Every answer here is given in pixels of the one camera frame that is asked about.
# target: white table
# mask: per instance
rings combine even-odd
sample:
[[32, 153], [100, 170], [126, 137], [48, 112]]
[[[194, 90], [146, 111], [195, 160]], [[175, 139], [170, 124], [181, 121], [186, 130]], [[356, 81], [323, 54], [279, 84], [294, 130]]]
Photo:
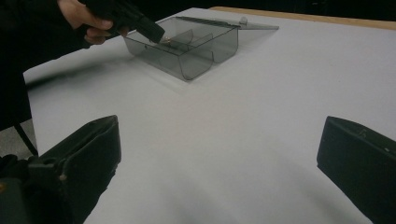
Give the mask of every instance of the white table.
[[316, 156], [327, 116], [396, 139], [396, 32], [247, 18], [280, 29], [240, 33], [236, 55], [190, 83], [121, 37], [26, 72], [40, 153], [119, 117], [122, 162], [86, 223], [370, 223]]

